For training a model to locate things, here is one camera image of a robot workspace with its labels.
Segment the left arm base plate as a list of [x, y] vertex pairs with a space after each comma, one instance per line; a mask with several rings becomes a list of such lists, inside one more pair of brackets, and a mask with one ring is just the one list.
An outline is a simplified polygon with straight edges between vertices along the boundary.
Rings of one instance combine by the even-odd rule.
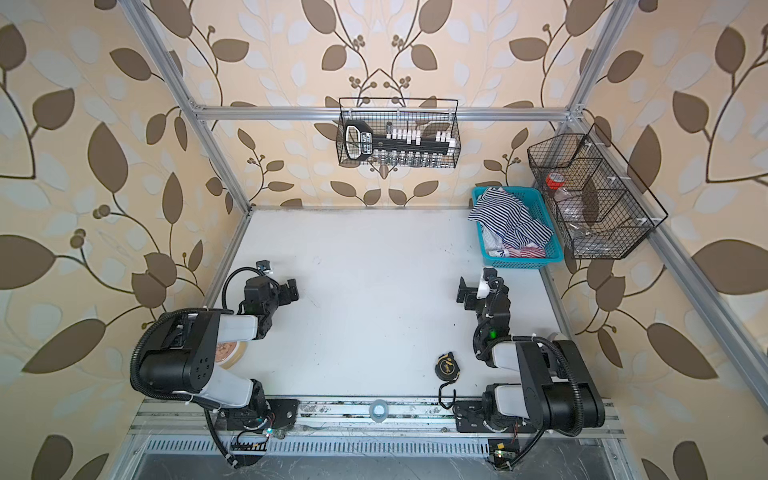
[[219, 417], [227, 430], [262, 431], [266, 429], [290, 429], [298, 417], [300, 401], [294, 398], [268, 398], [267, 408], [257, 412], [249, 408], [222, 409]]

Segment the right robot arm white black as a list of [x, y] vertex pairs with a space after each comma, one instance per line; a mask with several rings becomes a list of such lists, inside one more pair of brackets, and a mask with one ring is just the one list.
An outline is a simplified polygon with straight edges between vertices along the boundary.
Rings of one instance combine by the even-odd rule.
[[604, 425], [604, 402], [576, 344], [514, 335], [509, 288], [494, 269], [488, 269], [476, 287], [461, 279], [456, 301], [476, 314], [475, 358], [519, 377], [516, 383], [488, 385], [478, 402], [457, 403], [453, 411], [460, 430], [507, 433], [529, 426], [575, 437]]

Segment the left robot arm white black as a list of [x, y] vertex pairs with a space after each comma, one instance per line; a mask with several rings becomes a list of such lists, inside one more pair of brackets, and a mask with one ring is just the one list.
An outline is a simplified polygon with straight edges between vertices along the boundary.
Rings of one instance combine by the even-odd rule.
[[280, 283], [269, 272], [267, 260], [240, 267], [224, 280], [219, 308], [162, 314], [132, 353], [132, 388], [155, 400], [222, 412], [230, 429], [293, 425], [297, 399], [269, 400], [260, 381], [240, 377], [216, 359], [217, 349], [227, 344], [265, 339], [277, 310], [300, 299], [296, 280]]

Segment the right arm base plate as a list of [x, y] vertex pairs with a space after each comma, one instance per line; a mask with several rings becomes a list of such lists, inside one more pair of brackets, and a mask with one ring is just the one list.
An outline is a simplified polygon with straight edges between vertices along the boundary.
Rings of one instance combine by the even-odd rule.
[[481, 401], [457, 401], [451, 412], [459, 433], [533, 434], [537, 431], [527, 419], [492, 414]]

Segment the blue white striped tank top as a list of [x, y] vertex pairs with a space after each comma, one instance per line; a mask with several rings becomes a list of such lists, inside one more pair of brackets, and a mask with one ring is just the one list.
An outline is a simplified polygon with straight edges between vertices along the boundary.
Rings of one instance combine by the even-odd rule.
[[544, 249], [553, 236], [551, 228], [534, 218], [519, 198], [501, 187], [488, 188], [475, 201], [468, 219], [497, 237], [504, 247], [519, 249], [533, 243]]

